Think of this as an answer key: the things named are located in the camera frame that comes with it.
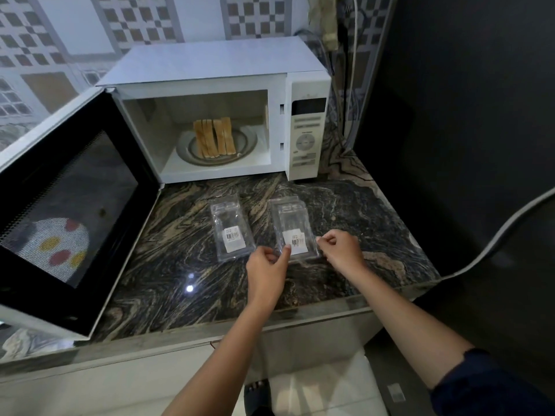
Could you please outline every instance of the microwave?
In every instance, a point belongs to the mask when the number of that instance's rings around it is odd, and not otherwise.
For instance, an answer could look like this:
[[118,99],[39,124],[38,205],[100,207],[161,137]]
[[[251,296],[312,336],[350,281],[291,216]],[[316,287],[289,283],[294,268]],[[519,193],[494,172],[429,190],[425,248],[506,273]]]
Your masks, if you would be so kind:
[[0,320],[90,339],[164,184],[316,177],[330,84],[298,37],[132,48],[0,152]]

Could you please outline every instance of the hand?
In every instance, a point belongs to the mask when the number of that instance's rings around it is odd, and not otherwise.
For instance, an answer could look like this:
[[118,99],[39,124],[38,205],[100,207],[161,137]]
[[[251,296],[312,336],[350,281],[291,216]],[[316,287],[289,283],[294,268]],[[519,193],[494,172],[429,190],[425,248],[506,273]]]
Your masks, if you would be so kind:
[[369,271],[357,238],[349,232],[332,229],[316,237],[316,242],[330,264],[353,284],[360,274]]
[[290,256],[290,245],[283,248],[279,258],[274,255],[271,248],[258,247],[247,261],[248,304],[262,308],[268,316],[274,310],[283,292]]

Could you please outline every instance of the black granite countertop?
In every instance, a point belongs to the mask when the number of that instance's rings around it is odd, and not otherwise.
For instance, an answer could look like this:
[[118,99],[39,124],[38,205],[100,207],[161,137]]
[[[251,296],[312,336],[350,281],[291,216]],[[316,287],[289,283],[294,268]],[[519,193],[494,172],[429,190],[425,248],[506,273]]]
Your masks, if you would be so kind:
[[[166,186],[96,328],[92,342],[236,318],[246,304],[247,257],[218,263],[209,201],[239,194],[255,242],[275,245],[267,201],[298,195],[315,235],[357,235],[367,263],[394,287],[439,281],[439,274],[352,151],[328,131],[315,180],[284,172]],[[273,320],[292,309],[358,295],[325,261],[292,264]]]

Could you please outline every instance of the dark blue sleeve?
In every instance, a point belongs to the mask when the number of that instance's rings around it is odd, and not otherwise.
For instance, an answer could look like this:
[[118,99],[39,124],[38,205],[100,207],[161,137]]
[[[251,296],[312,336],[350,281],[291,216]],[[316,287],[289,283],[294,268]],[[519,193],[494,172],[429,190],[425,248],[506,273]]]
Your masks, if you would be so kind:
[[555,416],[555,406],[542,393],[479,349],[466,352],[430,395],[439,416]]

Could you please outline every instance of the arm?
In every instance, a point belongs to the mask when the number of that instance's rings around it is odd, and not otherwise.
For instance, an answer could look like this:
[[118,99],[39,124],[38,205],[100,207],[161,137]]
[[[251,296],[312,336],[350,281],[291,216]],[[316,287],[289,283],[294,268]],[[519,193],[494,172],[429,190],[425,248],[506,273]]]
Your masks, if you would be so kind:
[[272,249],[258,247],[246,264],[247,306],[218,348],[175,396],[162,416],[227,416],[233,412],[253,349],[283,291],[291,247],[276,260]]
[[408,363],[428,388],[464,360],[473,345],[372,273],[355,237],[330,230],[317,238],[328,261],[359,291],[376,313]]

